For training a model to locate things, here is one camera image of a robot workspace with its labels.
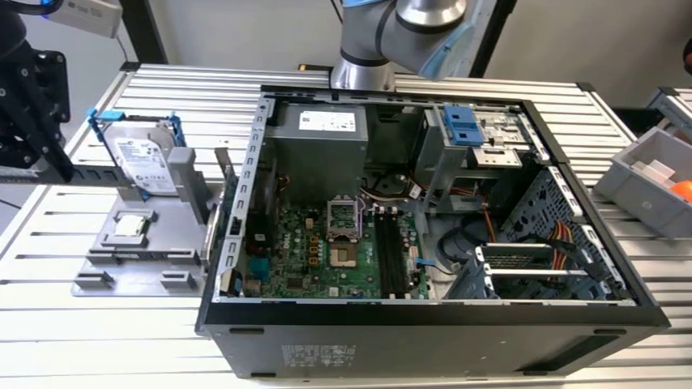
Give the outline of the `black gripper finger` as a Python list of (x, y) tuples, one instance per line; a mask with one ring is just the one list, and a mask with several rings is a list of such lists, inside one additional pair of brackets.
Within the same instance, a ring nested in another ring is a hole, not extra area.
[(50, 120), (37, 123), (38, 102), (33, 67), (1, 73), (1, 181), (68, 183), (73, 166), (62, 149), (65, 137)]
[(70, 102), (65, 56), (57, 51), (33, 49), (32, 60), (38, 96), (38, 102), (33, 104), (36, 122), (68, 123)]

